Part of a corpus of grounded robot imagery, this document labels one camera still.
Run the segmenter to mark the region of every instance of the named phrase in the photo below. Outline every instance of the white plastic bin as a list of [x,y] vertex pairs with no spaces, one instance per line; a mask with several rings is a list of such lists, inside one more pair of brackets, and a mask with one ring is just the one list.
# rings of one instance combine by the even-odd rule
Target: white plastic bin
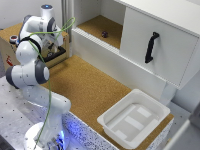
[[135,149],[169,113],[169,108],[135,89],[97,120],[118,144]]

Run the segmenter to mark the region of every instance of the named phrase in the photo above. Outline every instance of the cork surface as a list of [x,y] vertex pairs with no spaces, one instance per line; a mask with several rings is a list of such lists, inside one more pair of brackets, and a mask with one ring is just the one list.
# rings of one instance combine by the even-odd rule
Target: cork surface
[[[50,79],[52,91],[70,99],[72,113],[123,150],[104,133],[97,118],[131,89],[75,55],[51,68]],[[145,150],[172,119],[173,115],[167,116],[136,150]]]
[[[10,36],[19,35],[20,29],[22,27],[22,23],[16,24],[4,30],[0,30],[0,37],[5,41],[9,42]],[[66,32],[62,32],[62,36],[68,35]]]
[[[120,49],[123,30],[122,25],[113,22],[112,20],[109,20],[103,16],[97,16],[94,19],[91,19],[83,24],[78,25],[78,28]],[[108,32],[107,38],[102,37],[103,31]]]

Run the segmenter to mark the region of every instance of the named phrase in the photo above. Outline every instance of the brown box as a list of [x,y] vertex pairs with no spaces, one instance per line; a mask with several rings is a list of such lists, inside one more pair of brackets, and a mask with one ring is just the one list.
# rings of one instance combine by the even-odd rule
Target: brown box
[[[0,31],[0,51],[5,70],[7,70],[10,66],[20,64],[15,55],[17,48],[15,45],[10,44],[9,39],[10,36],[19,34],[21,26],[22,23],[19,23]],[[64,41],[62,47],[66,50],[66,52],[47,62],[46,65],[48,68],[51,68],[61,61],[69,58],[69,35],[66,32],[62,32],[62,36]],[[42,56],[45,57],[45,55],[47,55],[47,52],[42,50]]]

